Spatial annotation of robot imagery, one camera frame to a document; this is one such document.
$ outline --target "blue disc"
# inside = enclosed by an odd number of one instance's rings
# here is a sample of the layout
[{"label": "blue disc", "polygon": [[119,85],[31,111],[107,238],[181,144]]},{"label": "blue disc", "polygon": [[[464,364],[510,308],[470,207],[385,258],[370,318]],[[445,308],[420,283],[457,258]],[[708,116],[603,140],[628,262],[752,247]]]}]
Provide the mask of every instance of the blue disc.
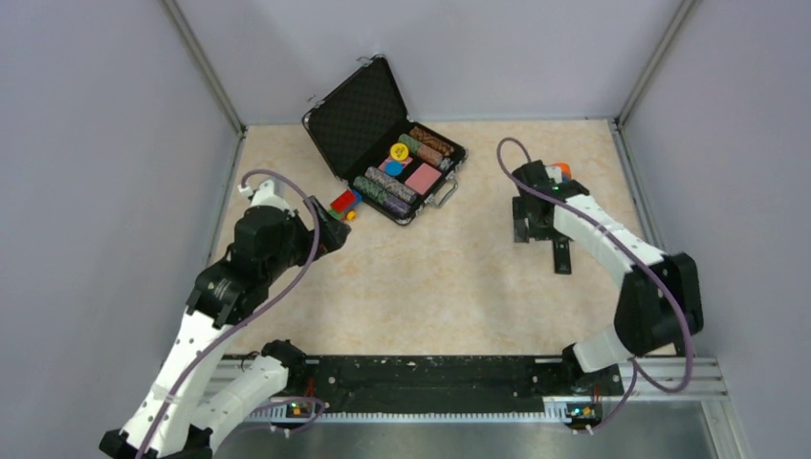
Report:
[{"label": "blue disc", "polygon": [[385,173],[392,177],[397,177],[403,173],[403,165],[396,161],[389,162],[385,165]]}]

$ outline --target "yellow button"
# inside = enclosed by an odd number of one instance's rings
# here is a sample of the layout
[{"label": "yellow button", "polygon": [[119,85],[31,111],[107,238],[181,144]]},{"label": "yellow button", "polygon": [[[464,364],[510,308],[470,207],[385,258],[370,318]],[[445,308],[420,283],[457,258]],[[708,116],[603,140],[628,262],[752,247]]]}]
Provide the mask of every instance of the yellow button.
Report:
[{"label": "yellow button", "polygon": [[408,158],[408,147],[405,143],[397,142],[391,145],[391,149],[388,150],[388,153],[394,161],[405,161],[406,158]]}]

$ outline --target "white wall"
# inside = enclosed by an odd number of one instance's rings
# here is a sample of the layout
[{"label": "white wall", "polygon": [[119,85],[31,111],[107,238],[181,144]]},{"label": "white wall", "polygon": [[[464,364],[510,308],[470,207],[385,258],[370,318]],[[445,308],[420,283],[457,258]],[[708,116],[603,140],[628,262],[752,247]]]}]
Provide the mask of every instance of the white wall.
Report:
[{"label": "white wall", "polygon": [[235,136],[159,2],[0,6],[0,455],[101,457],[206,262]]},{"label": "white wall", "polygon": [[811,3],[705,1],[627,129],[755,457],[808,457]]},{"label": "white wall", "polygon": [[186,0],[243,122],[293,123],[385,53],[422,120],[613,117],[679,0]]}]

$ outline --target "purple cable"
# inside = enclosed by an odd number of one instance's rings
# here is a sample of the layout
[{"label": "purple cable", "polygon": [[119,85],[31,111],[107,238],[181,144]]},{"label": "purple cable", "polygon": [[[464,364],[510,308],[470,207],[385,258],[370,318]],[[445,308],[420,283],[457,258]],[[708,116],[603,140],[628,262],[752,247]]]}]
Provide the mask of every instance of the purple cable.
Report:
[{"label": "purple cable", "polygon": [[[265,314],[277,302],[279,302],[283,297],[285,297],[298,284],[298,282],[301,281],[301,278],[304,277],[304,275],[307,273],[307,270],[310,269],[310,265],[313,264],[313,260],[316,259],[316,252],[318,250],[318,240],[320,239],[320,228],[318,227],[318,214],[316,213],[316,208],[313,207],[313,203],[310,202],[310,200],[307,197],[307,194],[296,184],[288,180],[283,175],[277,172],[273,172],[272,170],[269,169],[255,169],[249,171],[244,176],[242,176],[242,186],[248,184],[248,179],[250,179],[250,177],[258,174],[269,175],[274,179],[281,181],[282,183],[292,188],[293,191],[295,191],[299,196],[301,196],[301,199],[304,200],[304,204],[307,206],[307,210],[309,210],[310,215],[313,216],[313,245],[312,247],[310,247],[310,252],[307,254],[307,260],[304,262],[304,265],[301,267],[301,269],[298,270],[296,277],[294,277],[293,280],[290,282],[290,284],[288,284],[287,287],[285,287],[281,292],[279,292],[278,295],[271,298],[271,300],[265,303],[262,307],[254,311],[253,314],[246,317],[245,320],[234,325],[230,330],[222,334],[219,338],[212,341],[211,344],[209,344],[205,349],[203,349],[203,351],[197,357],[195,357],[193,361],[191,361],[191,363],[186,367],[186,369],[183,370],[183,372],[178,377],[177,381],[169,389],[168,395],[166,395],[167,399],[171,399],[171,397],[177,394],[177,391],[180,390],[180,386],[183,385],[186,378],[188,378],[188,375],[191,374],[191,370],[193,370],[195,366],[197,366],[201,361],[203,361],[203,359],[205,359],[206,356],[211,353],[211,351],[216,349],[217,346],[222,344],[226,339],[230,338],[234,333],[242,330],[249,323],[256,320],[257,317]],[[152,441],[152,438],[155,437],[155,432],[158,431],[158,425],[161,423],[161,420],[164,418],[164,415],[166,414],[166,411],[168,409],[169,402],[164,402],[163,404],[161,404],[161,407],[158,409],[158,413],[155,415],[155,420],[152,422],[152,425],[149,426],[149,430],[146,432],[146,435],[143,438],[141,447],[138,448],[138,452],[135,454],[135,459],[143,459],[143,455],[146,452],[146,447],[147,445],[149,445],[149,442]],[[320,416],[320,414],[321,413],[319,412],[318,415],[316,415],[313,418],[313,421],[318,416]]]},{"label": "purple cable", "polygon": [[[588,214],[580,211],[579,209],[573,208],[572,206],[569,206],[568,204],[564,203],[560,199],[555,199],[555,198],[553,198],[551,196],[546,196],[546,195],[538,192],[537,190],[534,190],[534,189],[530,188],[529,186],[524,185],[515,176],[513,176],[513,174],[511,174],[510,171],[507,169],[507,166],[504,165],[504,159],[501,157],[501,147],[506,142],[512,142],[512,143],[515,143],[516,145],[518,145],[518,147],[520,147],[521,151],[524,153],[524,156],[527,158],[528,163],[532,161],[532,158],[530,157],[530,154],[527,151],[527,148],[518,139],[514,139],[512,137],[505,137],[504,139],[502,139],[501,142],[498,143],[498,146],[495,149],[495,156],[498,159],[498,165],[501,166],[501,170],[504,171],[504,173],[507,175],[507,177],[509,177],[510,180],[515,182],[516,186],[523,189],[524,191],[526,191],[526,192],[532,194],[533,196],[535,196],[535,197],[537,197],[539,199],[542,199],[542,200],[544,200],[544,201],[546,201],[546,202],[548,202],[550,204],[554,204],[555,206],[558,206],[560,208],[563,208],[565,210],[568,210],[568,211],[574,213],[575,215],[577,215],[578,217],[582,218],[583,220],[588,222],[590,225],[595,227],[596,229],[600,230],[605,235],[605,237],[609,241],[611,241],[612,244],[617,246],[617,248],[625,256],[627,256],[631,261],[633,261],[634,264],[637,267],[639,267],[639,269],[642,270],[642,272],[645,273],[645,275],[648,278],[650,278],[651,281],[653,281],[653,283],[656,285],[656,287],[659,288],[660,291],[662,291],[663,296],[668,301],[670,307],[673,309],[673,313],[676,315],[676,320],[679,322],[679,329],[682,332],[682,339],[684,340],[684,343],[685,343],[685,374],[684,374],[684,377],[682,378],[682,381],[680,383],[678,383],[675,387],[663,386],[663,385],[659,384],[658,382],[656,382],[655,380],[653,380],[653,378],[650,377],[650,375],[639,365],[639,363],[635,359],[631,359],[631,363],[633,365],[633,371],[634,372],[633,372],[633,376],[632,376],[632,383],[631,383],[631,385],[629,387],[632,388],[633,385],[636,383],[636,374],[637,374],[637,372],[639,372],[643,376],[643,378],[645,378],[651,385],[653,385],[654,387],[656,387],[659,390],[662,390],[662,391],[667,392],[667,393],[676,393],[676,392],[681,392],[682,390],[684,390],[690,384],[690,380],[692,379],[692,356],[693,356],[693,353],[695,352],[695,348],[694,348],[693,343],[692,343],[692,335],[690,334],[690,327],[687,324],[687,318],[685,317],[684,313],[682,312],[681,307],[679,307],[679,303],[676,300],[676,297],[673,296],[673,293],[670,291],[670,289],[668,289],[668,286],[666,286],[665,283],[662,282],[662,280],[659,278],[659,276],[657,276],[656,273],[654,273],[653,270],[651,268],[649,268],[645,264],[645,262],[643,262],[641,259],[639,259],[639,257],[636,256],[636,254],[634,254],[634,252],[632,250],[630,250],[628,247],[626,247],[625,244],[623,244],[622,241],[620,241],[617,238],[617,236],[615,236],[614,234],[609,232],[606,227],[604,227],[603,225],[600,224],[600,222],[598,222],[597,220],[595,220],[594,218],[592,218]],[[603,420],[603,422],[614,417],[614,413],[616,413],[618,411],[618,408],[622,407],[622,405],[625,404],[625,402],[627,401],[628,397],[630,396],[630,391],[631,391],[631,389],[626,391],[626,393],[623,395],[623,398],[620,400],[619,404],[617,404],[617,406],[614,407],[614,409],[611,411],[611,413],[609,413],[609,415],[605,418],[605,420]]]}]

